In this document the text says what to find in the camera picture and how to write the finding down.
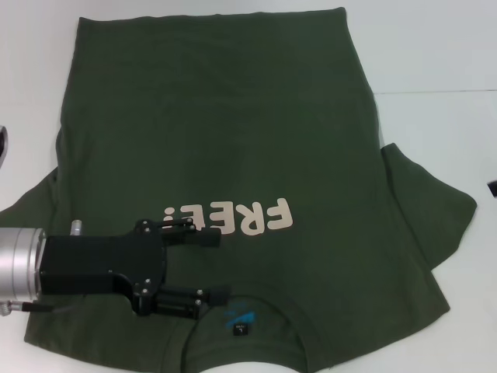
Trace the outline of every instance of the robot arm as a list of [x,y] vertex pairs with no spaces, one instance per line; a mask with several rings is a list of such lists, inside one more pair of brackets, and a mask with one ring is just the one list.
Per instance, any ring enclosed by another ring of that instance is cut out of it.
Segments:
[[167,248],[194,244],[219,246],[221,232],[197,231],[191,218],[140,220],[126,235],[81,235],[73,221],[71,235],[45,237],[42,229],[0,228],[0,313],[49,312],[40,295],[117,293],[138,315],[160,313],[198,319],[207,306],[224,305],[229,288],[164,286]]

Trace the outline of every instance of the folded t-shirt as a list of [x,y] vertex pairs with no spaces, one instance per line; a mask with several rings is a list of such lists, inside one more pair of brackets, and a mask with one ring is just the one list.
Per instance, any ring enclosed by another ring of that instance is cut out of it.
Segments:
[[134,371],[314,372],[428,326],[449,310],[431,269],[476,204],[377,131],[344,9],[81,19],[58,169],[0,226],[117,235],[192,216],[221,247],[170,248],[166,283],[233,295],[199,321],[138,317],[119,295],[43,297],[75,307],[31,315],[26,341]]

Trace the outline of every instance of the t-shirt sleeve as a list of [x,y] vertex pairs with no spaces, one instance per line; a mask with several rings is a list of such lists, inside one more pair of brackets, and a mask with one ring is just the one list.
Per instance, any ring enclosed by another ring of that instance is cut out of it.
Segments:
[[0,227],[43,228],[50,231],[56,206],[57,169],[24,194],[15,204],[0,212]]
[[391,192],[433,269],[457,250],[476,202],[430,175],[396,144],[383,147],[381,154]]

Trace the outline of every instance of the silver cylinder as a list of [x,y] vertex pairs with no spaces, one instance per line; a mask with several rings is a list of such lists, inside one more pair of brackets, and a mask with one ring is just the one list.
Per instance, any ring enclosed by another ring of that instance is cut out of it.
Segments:
[[0,301],[32,301],[40,292],[43,229],[0,228]]
[[7,135],[7,128],[0,126],[0,167],[7,156],[7,147],[9,146],[9,136]]
[[71,223],[71,235],[81,235],[83,233],[83,222],[81,220],[73,220]]

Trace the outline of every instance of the white lettering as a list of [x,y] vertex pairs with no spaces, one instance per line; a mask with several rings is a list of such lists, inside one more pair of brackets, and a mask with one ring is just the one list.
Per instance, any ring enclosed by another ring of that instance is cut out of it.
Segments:
[[[252,204],[254,211],[246,208],[243,204],[236,207],[236,211],[245,217],[242,220],[242,232],[246,235],[260,235],[264,233],[264,214],[262,213],[262,206],[259,202]],[[255,228],[250,228],[251,223],[255,222]]]
[[229,235],[235,231],[235,213],[233,212],[233,202],[213,202],[212,208],[221,208],[221,211],[213,212],[209,215],[212,221],[224,221],[224,225],[211,225],[211,228],[219,228],[222,235]]
[[192,218],[196,230],[199,231],[205,228],[205,221],[203,219],[203,208],[201,204],[187,204],[180,208],[181,212],[191,212],[191,215],[184,216],[184,218]]
[[279,220],[268,221],[267,228],[269,229],[282,229],[291,227],[294,223],[292,219],[292,214],[290,212],[290,207],[288,206],[287,200],[284,198],[278,198],[278,206],[270,207],[267,209],[267,214],[269,216],[281,216]]
[[173,207],[168,207],[164,210],[164,214],[166,215],[165,218],[164,218],[164,221],[169,221],[169,220],[172,220],[173,217],[172,216],[167,216],[167,215],[172,215],[174,214],[174,208]]

